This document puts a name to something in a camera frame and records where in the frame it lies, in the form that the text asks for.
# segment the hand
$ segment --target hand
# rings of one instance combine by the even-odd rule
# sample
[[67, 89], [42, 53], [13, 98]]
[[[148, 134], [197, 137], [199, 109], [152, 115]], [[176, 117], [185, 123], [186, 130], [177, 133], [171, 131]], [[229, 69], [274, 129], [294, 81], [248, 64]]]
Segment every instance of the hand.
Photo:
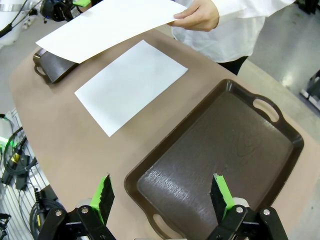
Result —
[[212, 0], [194, 0], [191, 6], [173, 16], [175, 21], [169, 25], [188, 30], [209, 32], [219, 22], [219, 12]]

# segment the sleeve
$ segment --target sleeve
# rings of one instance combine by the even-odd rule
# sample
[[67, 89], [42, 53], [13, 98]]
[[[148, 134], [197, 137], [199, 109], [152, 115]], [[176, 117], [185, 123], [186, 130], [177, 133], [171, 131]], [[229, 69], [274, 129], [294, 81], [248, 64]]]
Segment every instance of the sleeve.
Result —
[[219, 12], [218, 25], [232, 19], [269, 17], [294, 0], [212, 0]]

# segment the gray floor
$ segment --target gray floor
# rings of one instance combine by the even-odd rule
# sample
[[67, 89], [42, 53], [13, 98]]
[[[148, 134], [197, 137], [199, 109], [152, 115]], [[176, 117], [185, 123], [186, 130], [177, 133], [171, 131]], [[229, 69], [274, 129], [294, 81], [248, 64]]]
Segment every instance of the gray floor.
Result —
[[289, 234], [290, 240], [320, 240], [320, 180], [296, 227]]
[[320, 69], [320, 11], [293, 4], [267, 18], [249, 60], [295, 95]]

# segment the white paper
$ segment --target white paper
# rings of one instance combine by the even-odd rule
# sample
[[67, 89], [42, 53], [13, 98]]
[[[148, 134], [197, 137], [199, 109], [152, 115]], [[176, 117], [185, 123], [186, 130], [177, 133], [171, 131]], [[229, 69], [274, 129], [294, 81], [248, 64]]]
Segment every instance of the white paper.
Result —
[[75, 63], [145, 31], [174, 21], [186, 7], [171, 0], [103, 0], [36, 42]]
[[75, 95], [111, 137], [187, 70], [143, 40], [101, 70]]

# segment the brown table surface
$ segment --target brown table surface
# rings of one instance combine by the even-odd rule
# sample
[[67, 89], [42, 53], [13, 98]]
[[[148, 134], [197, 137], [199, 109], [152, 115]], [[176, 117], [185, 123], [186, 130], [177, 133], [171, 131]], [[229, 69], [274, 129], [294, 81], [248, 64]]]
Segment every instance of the brown table surface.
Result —
[[[141, 40], [188, 71], [108, 137], [77, 99], [75, 91]], [[111, 232], [118, 240], [159, 239], [143, 211], [126, 193], [124, 179], [223, 79], [232, 79], [254, 93], [261, 93], [261, 89], [250, 87], [188, 46], [150, 30], [85, 61], [52, 86], [44, 84], [35, 73], [30, 55], [12, 74], [10, 88], [31, 147], [66, 209], [71, 211], [81, 200], [92, 197], [101, 177], [110, 173], [115, 194], [107, 223]], [[288, 232], [319, 177], [320, 150], [295, 121], [285, 113], [284, 116], [305, 142], [293, 172], [273, 204]]]

